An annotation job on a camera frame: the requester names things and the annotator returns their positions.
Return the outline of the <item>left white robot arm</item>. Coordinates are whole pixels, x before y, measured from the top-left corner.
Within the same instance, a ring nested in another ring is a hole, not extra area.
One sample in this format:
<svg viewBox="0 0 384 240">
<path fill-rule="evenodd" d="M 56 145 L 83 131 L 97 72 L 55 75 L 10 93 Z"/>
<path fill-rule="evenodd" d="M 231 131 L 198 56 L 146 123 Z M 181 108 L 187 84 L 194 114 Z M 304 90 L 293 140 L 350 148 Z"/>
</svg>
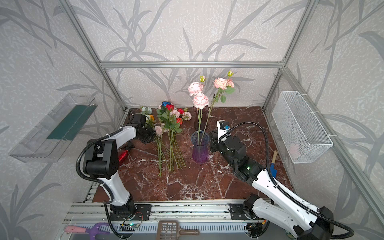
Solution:
<svg viewBox="0 0 384 240">
<path fill-rule="evenodd" d="M 105 205 L 107 218 L 111 221 L 149 219 L 151 205 L 136 206 L 133 195 L 126 189 L 118 173 L 120 147 L 134 139 L 143 144 L 154 139 L 155 130 L 146 127 L 148 119 L 145 115 L 134 114 L 131 121 L 117 131 L 89 140 L 77 158 L 77 174 L 84 180 L 100 184 L 109 197 Z"/>
</svg>

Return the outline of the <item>pale pink peony stem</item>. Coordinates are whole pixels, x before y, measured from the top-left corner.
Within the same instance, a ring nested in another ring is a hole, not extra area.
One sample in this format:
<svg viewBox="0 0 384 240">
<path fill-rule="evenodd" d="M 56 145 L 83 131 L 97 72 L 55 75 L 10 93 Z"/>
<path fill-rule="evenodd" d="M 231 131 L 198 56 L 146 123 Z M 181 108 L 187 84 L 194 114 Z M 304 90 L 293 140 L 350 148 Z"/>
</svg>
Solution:
<svg viewBox="0 0 384 240">
<path fill-rule="evenodd" d="M 210 105 L 209 98 L 203 93 L 205 80 L 205 76 L 201 76 L 199 81 L 191 83 L 187 88 L 190 97 L 193 98 L 192 102 L 194 108 L 198 109 L 199 126 L 202 121 L 202 109 L 205 106 L 209 107 Z"/>
</svg>

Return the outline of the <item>white pink-edged rose stem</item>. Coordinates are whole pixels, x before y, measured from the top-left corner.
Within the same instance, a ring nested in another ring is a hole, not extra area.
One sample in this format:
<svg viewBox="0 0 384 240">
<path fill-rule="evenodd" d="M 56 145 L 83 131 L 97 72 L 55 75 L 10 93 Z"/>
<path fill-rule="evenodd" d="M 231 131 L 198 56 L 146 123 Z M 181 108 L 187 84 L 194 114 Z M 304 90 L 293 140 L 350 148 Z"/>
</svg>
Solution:
<svg viewBox="0 0 384 240">
<path fill-rule="evenodd" d="M 204 133 L 207 131 L 208 121 L 211 116 L 211 112 L 216 103 L 221 101 L 222 103 L 226 102 L 226 95 L 230 95 L 235 91 L 235 84 L 232 80 L 233 72 L 231 70 L 228 71 L 226 78 L 216 78 L 213 82 L 214 96 L 209 105 L 207 121 L 204 127 Z"/>
</svg>

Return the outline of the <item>purple glass vase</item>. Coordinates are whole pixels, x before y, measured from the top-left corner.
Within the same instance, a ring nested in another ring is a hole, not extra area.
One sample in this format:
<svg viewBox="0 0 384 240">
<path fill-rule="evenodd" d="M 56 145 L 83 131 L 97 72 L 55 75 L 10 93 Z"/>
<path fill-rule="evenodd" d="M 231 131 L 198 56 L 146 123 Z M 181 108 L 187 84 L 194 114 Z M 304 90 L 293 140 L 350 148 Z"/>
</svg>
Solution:
<svg viewBox="0 0 384 240">
<path fill-rule="evenodd" d="M 192 158 L 198 164 L 204 164 L 209 160 L 210 136 L 204 131 L 196 131 L 191 136 L 193 144 Z"/>
</svg>

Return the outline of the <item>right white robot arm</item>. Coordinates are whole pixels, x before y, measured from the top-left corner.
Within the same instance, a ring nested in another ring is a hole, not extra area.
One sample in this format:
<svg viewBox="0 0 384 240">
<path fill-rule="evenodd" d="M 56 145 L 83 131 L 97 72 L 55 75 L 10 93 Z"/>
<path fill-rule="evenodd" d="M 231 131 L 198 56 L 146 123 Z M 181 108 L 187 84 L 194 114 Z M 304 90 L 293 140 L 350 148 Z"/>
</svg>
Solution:
<svg viewBox="0 0 384 240">
<path fill-rule="evenodd" d="M 243 203 L 248 218 L 268 220 L 297 240 L 342 240 L 354 236 L 352 228 L 334 220 L 331 210 L 303 200 L 277 181 L 269 166 L 247 156 L 245 145 L 231 134 L 229 122 L 219 120 L 216 126 L 218 129 L 211 132 L 211 151 L 222 155 L 239 180 L 271 199 L 268 203 L 251 194 Z"/>
</svg>

